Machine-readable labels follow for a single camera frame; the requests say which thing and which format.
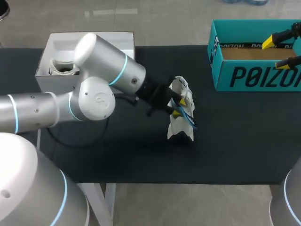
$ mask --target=teal shoe box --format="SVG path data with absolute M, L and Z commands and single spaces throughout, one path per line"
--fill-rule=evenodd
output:
M 301 91 L 301 65 L 279 70 L 279 60 L 301 55 L 301 39 L 262 50 L 275 32 L 300 20 L 213 20 L 208 56 L 217 91 Z

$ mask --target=white shoe box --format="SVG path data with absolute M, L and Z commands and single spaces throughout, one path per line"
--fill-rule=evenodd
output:
M 42 92 L 63 94 L 71 92 L 77 85 L 79 75 L 50 75 L 49 62 L 51 59 L 70 62 L 79 40 L 89 32 L 68 32 L 50 34 L 43 55 L 36 71 L 36 79 Z M 113 46 L 135 58 L 135 44 L 133 32 L 93 32 Z M 120 91 L 112 88 L 114 93 Z

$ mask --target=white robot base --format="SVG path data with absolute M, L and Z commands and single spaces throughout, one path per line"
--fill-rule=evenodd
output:
M 1 226 L 99 226 L 82 190 L 40 150 L 0 133 Z

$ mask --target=shoe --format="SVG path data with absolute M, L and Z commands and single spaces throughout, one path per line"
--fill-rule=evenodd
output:
M 73 62 L 50 60 L 50 75 L 79 75 L 79 68 Z
M 192 91 L 189 89 L 187 81 L 182 76 L 176 76 L 169 88 L 175 93 L 181 95 L 181 106 L 186 114 L 193 119 L 194 103 L 192 99 Z M 173 103 L 170 101 L 168 106 L 171 107 L 172 105 Z M 167 139 L 170 139 L 173 135 L 176 135 L 182 131 L 193 141 L 193 127 L 181 115 L 181 113 L 174 111 L 174 113 L 170 115 Z

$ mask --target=poizon logo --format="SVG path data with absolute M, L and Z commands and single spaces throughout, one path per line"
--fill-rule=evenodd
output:
M 217 35 L 215 36 L 215 39 L 214 39 L 214 44 L 213 44 L 213 51 L 214 51 L 214 55 L 216 55 L 216 50 L 217 50 L 217 46 L 220 42 L 218 41 L 218 37 Z
M 215 36 L 214 39 L 214 44 L 213 44 L 213 50 L 211 50 L 211 56 L 210 56 L 210 66 L 212 67 L 213 64 L 213 57 L 216 55 L 216 50 L 217 50 L 217 46 L 220 42 L 218 41 L 218 37 L 217 35 Z

